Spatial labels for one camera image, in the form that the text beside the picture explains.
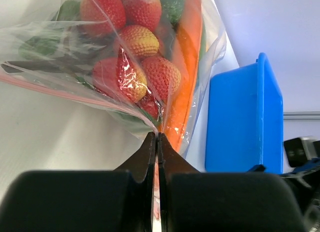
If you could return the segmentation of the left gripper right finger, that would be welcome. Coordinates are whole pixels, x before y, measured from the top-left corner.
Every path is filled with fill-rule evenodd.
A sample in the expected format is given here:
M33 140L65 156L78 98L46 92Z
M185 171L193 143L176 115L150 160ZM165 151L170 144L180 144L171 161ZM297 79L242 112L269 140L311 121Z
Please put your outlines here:
M181 157L164 134L157 142L164 232L304 232L295 195L277 174L204 173Z

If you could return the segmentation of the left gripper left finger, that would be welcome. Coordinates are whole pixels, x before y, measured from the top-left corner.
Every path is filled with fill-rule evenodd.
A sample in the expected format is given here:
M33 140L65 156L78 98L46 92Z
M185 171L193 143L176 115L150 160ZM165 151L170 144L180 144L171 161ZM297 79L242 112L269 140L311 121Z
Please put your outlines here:
M30 170L0 204L3 232L150 232L157 137L114 170Z

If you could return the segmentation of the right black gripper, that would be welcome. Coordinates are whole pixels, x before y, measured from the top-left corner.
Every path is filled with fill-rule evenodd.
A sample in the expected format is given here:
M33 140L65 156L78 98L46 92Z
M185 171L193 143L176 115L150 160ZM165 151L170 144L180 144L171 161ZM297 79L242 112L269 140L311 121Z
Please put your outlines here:
M248 232L318 232L320 230L320 159L313 158L283 174L249 172L257 182L246 199Z

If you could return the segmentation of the clear zip top bag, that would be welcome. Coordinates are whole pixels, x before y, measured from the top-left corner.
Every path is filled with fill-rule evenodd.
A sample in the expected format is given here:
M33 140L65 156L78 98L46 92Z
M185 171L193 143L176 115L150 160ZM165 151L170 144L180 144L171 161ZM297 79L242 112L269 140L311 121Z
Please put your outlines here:
M0 28L0 79L108 111L184 154L226 47L213 0L30 0Z

